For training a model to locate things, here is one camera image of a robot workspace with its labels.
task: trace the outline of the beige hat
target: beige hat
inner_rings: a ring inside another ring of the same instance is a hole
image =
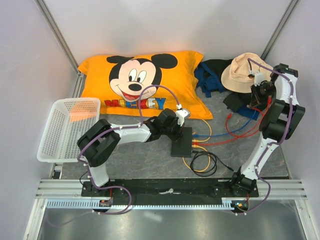
[[[251,85],[254,84],[254,78],[248,77],[250,74],[250,66],[248,58],[253,59],[259,64],[274,69],[272,66],[266,64],[257,54],[244,53],[232,60],[231,64],[223,71],[221,75],[222,85],[233,92],[237,93],[251,93]],[[261,72],[265,80],[270,81],[271,72],[251,63],[253,73]]]

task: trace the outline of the gray floor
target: gray floor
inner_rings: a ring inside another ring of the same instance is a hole
[[[209,121],[212,126],[212,134],[225,133],[225,120],[230,111],[223,104],[224,98],[229,92],[214,92],[211,98],[205,98],[204,94],[198,88],[196,90],[198,96],[201,97],[205,105],[211,110],[214,119]],[[115,124],[134,124],[139,122],[138,117],[130,117],[123,115],[103,115],[110,123]],[[248,118],[242,117],[236,113],[229,121],[231,130],[238,129],[248,121]],[[244,133],[256,124],[251,121]],[[198,134],[209,134],[209,129],[201,120],[189,119],[186,127],[192,127],[193,131]],[[207,150],[216,154],[224,163],[231,166],[234,170],[238,168],[248,159],[253,151],[258,133],[252,137],[241,138],[236,141],[224,145],[210,146]],[[216,143],[232,138],[231,136],[222,136],[211,138],[209,143]],[[149,143],[127,143],[119,145],[114,153],[107,161],[107,170],[110,178],[194,178],[197,177],[183,164],[181,158],[170,156],[171,141],[166,136],[162,136],[159,140]],[[203,157],[202,162],[195,165],[200,169],[207,164],[207,158]],[[64,163],[62,168],[62,179],[78,179],[84,172],[85,167],[80,163]],[[231,177],[232,172],[218,164],[214,178]],[[267,161],[261,171],[263,177],[287,177],[288,170],[285,163],[281,148],[278,147],[270,159]]]
[[[89,209],[47,209],[59,225]],[[247,216],[221,210],[131,210],[89,213],[53,228],[43,221],[39,240],[305,240],[294,201],[267,201]]]

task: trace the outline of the yellow cable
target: yellow cable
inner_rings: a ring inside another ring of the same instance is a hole
[[[210,129],[210,136],[207,138],[207,139],[205,139],[205,140],[197,140],[197,139],[193,139],[192,140],[192,142],[194,142],[194,143],[203,143],[203,142],[207,142],[207,141],[209,141],[209,139],[211,138],[211,135],[212,135],[212,129],[211,129],[211,126],[209,125],[209,123],[206,121],[206,120],[203,120],[202,119],[202,121],[204,121],[205,122],[205,124],[207,124],[208,125],[208,127],[209,127],[209,129]]]
[[[202,147],[202,146],[192,145],[192,147],[193,147],[193,148],[197,148],[197,149],[203,149],[203,150],[205,150],[206,152],[208,152],[208,150],[205,149],[205,148]],[[189,165],[187,164],[187,162],[186,162],[186,160],[185,160],[184,157],[182,157],[182,160],[183,160],[183,162],[184,162],[184,165],[186,165],[188,169],[192,170],[192,169],[189,167]],[[211,161],[210,156],[208,156],[208,160],[209,160],[209,161],[208,161],[208,165],[207,165],[204,169],[202,169],[202,170],[196,170],[196,169],[194,169],[194,171],[195,171],[195,172],[198,172],[198,173],[203,173],[204,171],[206,171],[206,170],[209,168],[209,166],[210,166],[210,161]]]

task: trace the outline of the red tongue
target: red tongue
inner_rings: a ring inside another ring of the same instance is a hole
[[[129,95],[129,94],[126,94],[125,92],[122,92],[122,93],[125,96],[125,98],[128,99],[128,100],[135,100],[135,99],[139,98],[139,96]]]

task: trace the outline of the white plastic basket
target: white plastic basket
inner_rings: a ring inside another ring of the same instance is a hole
[[[80,150],[78,139],[86,133],[100,116],[98,98],[66,98],[56,101],[46,122],[37,159],[48,163],[77,161]]]

